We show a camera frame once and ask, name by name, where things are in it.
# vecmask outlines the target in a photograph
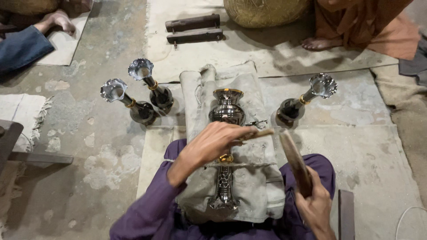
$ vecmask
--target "wooden clamp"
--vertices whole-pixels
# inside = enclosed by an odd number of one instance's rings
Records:
[[[220,40],[223,38],[222,29],[219,28],[219,14],[207,16],[185,18],[165,22],[167,32],[172,32],[172,35],[166,37],[167,41],[174,44],[177,48],[177,43],[192,42],[192,41],[208,41]],[[185,30],[200,29],[215,27],[215,29],[207,29],[197,32],[176,33]]]

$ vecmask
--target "blue jeans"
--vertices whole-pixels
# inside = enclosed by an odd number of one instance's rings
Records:
[[[0,42],[0,75],[24,67],[55,48],[33,25]]]

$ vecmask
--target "wooden mallet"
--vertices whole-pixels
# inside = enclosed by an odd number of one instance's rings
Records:
[[[308,172],[304,160],[296,148],[291,135],[288,130],[285,130],[285,132],[280,134],[279,137],[283,150],[285,151],[286,158],[291,166],[299,192],[304,198],[311,196],[313,185],[311,183],[310,173]]]

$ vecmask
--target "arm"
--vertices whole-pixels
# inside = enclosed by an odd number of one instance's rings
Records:
[[[157,170],[145,194],[134,202],[110,229],[111,240],[152,238],[168,217],[174,198],[186,184],[172,186],[167,171],[172,162],[164,161]]]
[[[163,226],[165,219],[174,198],[186,187],[187,177],[205,163],[227,153],[236,139],[256,132],[258,130],[254,127],[210,123],[185,146],[173,164],[162,163],[145,194],[114,223],[110,229],[110,239],[151,239],[157,235],[166,237],[173,227],[173,221],[166,223],[169,226]]]
[[[335,233],[330,228],[329,215],[332,206],[329,192],[320,182],[319,175],[307,166],[313,184],[312,196],[304,197],[295,193],[295,204],[303,219],[308,223],[318,240],[336,240]]]

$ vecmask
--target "purple clothing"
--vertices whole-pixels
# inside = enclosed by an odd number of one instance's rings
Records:
[[[186,139],[171,142],[164,155],[165,159],[176,159],[187,144]],[[335,172],[327,158],[320,154],[303,156],[305,164],[319,173],[323,186],[331,199],[335,192]],[[110,229],[111,240],[315,240],[312,231],[305,227],[295,206],[293,189],[295,178],[289,164],[280,168],[285,182],[285,206],[283,217],[268,218],[263,223],[250,222],[206,222],[192,225],[182,215],[175,203],[175,197],[185,188],[183,183],[175,188],[167,180],[166,173],[172,165],[164,161],[157,170],[145,194],[134,202]]]

